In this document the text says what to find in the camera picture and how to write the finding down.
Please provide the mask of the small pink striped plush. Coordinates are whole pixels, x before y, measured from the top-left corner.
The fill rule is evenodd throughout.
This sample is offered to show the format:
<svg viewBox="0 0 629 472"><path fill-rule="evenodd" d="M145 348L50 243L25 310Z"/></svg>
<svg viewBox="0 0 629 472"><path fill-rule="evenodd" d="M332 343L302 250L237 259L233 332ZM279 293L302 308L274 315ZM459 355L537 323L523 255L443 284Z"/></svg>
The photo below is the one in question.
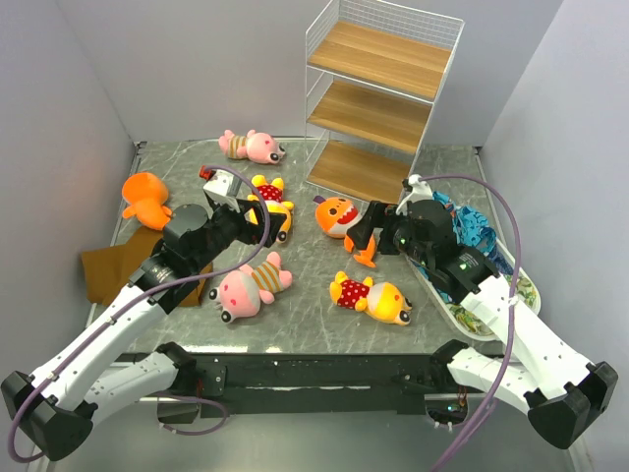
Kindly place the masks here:
<svg viewBox="0 0 629 472"><path fill-rule="evenodd" d="M218 139L221 151L232 160L249 160L258 164L277 164L285 155L284 147L267 133L249 130L236 135L226 130Z"/></svg>

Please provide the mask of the large pink striped plush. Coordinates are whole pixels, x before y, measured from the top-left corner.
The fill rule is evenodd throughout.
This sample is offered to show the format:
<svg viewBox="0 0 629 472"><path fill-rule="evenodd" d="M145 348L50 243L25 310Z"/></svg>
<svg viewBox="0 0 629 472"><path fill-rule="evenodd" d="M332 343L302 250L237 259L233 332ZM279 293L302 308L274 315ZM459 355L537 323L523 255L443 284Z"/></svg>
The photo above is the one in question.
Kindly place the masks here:
<svg viewBox="0 0 629 472"><path fill-rule="evenodd" d="M242 265L227 273L209 290L208 297L220 305L220 319L230 324L257 315L262 304L269 305L275 294L290 287L293 274L281 267L277 252L271 252L256 268Z"/></svg>

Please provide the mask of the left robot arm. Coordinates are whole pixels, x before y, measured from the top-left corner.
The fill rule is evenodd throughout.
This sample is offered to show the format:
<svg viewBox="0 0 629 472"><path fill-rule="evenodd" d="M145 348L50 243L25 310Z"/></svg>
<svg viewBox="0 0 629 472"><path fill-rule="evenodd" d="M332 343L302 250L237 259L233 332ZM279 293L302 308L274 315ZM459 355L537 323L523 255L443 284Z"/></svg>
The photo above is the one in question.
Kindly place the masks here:
<svg viewBox="0 0 629 472"><path fill-rule="evenodd" d="M15 371L1 392L12 419L8 452L18 463L15 438L23 432L39 457L60 460L85 442L93 428L146 396L203 404L195 394L197 360L175 342L162 344L139 363L108 374L123 351L169 315L210 278L206 267L235 242L256 252L273 244L284 215L264 202L177 207L149 258L105 312L64 350L30 374Z"/></svg>

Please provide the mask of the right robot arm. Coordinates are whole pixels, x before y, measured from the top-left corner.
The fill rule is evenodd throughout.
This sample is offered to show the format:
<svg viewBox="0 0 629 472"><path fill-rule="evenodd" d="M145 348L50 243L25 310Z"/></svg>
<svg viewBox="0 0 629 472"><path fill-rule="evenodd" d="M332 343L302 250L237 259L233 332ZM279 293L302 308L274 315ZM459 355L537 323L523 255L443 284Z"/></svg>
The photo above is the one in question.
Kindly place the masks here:
<svg viewBox="0 0 629 472"><path fill-rule="evenodd" d="M557 336L479 250L458 242L450 212L423 200L401 209L372 201L348 235L363 249L374 230L378 251L404 254L429 282L481 320L518 360L496 361L463 344L441 348L431 383L449 392L459 384L483 390L525 413L548 443L569 448L607 409L618 382L606 362L593 363Z"/></svg>

